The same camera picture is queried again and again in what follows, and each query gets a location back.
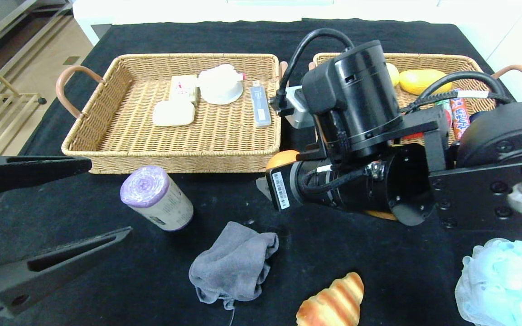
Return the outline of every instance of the soap box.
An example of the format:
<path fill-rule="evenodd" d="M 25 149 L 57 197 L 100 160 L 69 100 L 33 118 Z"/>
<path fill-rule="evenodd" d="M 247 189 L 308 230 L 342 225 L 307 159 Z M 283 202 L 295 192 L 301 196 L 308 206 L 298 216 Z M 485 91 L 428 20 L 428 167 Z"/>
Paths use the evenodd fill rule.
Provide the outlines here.
<path fill-rule="evenodd" d="M 190 101 L 194 107 L 198 105 L 197 75 L 172 76 L 168 100 Z"/>

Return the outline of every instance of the yellow fruit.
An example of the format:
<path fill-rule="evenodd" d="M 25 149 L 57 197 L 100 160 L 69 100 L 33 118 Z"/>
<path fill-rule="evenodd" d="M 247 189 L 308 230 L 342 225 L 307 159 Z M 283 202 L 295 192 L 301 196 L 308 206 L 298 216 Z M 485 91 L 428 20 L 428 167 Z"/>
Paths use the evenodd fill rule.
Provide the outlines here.
<path fill-rule="evenodd" d="M 390 74 L 390 79 L 392 79 L 392 86 L 398 85 L 400 82 L 400 73 L 398 72 L 398 68 L 389 62 L 386 62 L 386 68 Z"/>
<path fill-rule="evenodd" d="M 420 95 L 433 82 L 446 76 L 444 72 L 436 69 L 420 69 L 420 70 L 406 70 L 400 73 L 400 87 L 408 93 Z M 449 82 L 441 86 L 436 93 L 444 93 L 452 89 L 452 83 Z"/>

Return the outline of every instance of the lemon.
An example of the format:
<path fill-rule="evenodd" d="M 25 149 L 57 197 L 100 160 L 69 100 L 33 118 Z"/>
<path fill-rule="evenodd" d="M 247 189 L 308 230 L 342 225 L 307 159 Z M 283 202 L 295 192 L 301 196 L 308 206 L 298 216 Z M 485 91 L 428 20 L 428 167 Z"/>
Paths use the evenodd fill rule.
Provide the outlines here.
<path fill-rule="evenodd" d="M 398 85 L 400 82 L 400 73 L 398 72 L 398 68 L 389 62 L 386 62 L 386 68 L 390 74 L 390 79 L 392 79 L 392 86 Z"/>

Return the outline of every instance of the yellow mango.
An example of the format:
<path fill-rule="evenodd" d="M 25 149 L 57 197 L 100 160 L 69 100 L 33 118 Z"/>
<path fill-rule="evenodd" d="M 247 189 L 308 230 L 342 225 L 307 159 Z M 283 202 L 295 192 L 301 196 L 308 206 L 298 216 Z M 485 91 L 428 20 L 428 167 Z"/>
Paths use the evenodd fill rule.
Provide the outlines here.
<path fill-rule="evenodd" d="M 433 82 L 446 76 L 444 72 L 436 69 L 419 69 L 419 70 L 405 70 L 400 73 L 400 87 L 415 95 L 420 95 Z M 436 93 L 444 93 L 452 89 L 452 83 L 449 82 L 441 86 Z"/>

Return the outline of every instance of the wicker basket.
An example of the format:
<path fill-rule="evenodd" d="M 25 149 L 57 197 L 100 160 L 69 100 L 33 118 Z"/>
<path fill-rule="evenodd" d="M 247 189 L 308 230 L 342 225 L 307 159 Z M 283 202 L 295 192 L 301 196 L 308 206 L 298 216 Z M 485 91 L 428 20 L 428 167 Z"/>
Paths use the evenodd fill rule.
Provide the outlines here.
<path fill-rule="evenodd" d="M 212 105 L 201 99 L 192 124 L 153 124 L 152 110 L 167 99 L 172 76 L 226 63 L 247 76 L 237 101 Z M 254 80 L 267 95 L 275 93 L 279 72 L 272 54 L 127 54 L 114 59 L 103 79 L 81 66 L 69 70 L 56 91 L 77 119 L 62 152 L 91 159 L 91 173 L 131 173 L 149 164 L 169 173 L 258 173 L 279 151 L 281 119 L 270 110 L 272 124 L 256 128 L 249 94 Z M 63 96 L 77 70 L 100 82 L 81 114 Z"/>
<path fill-rule="evenodd" d="M 313 57 L 313 62 L 318 65 L 330 58 L 338 56 L 339 53 L 318 53 Z M 454 56 L 449 54 L 413 54 L 413 53 L 385 53 L 386 61 L 394 64 L 399 72 L 410 69 L 437 69 L 441 72 L 449 74 L 451 72 L 462 72 L 473 70 L 482 72 L 479 65 L 471 58 L 466 56 Z M 479 89 L 483 91 L 489 90 L 487 86 L 476 80 L 459 80 L 455 81 L 454 87 L 461 89 Z M 396 91 L 396 98 L 400 107 L 405 107 L 410 104 L 418 95 L 410 94 L 402 90 L 399 86 L 394 88 Z M 495 107 L 495 102 L 490 99 L 465 99 L 466 109 L 469 114 L 478 111 L 488 111 Z M 454 131 L 450 130 L 448 133 L 449 143 L 454 142 Z M 424 144 L 422 139 L 408 139 L 402 140 L 403 144 L 418 143 Z"/>

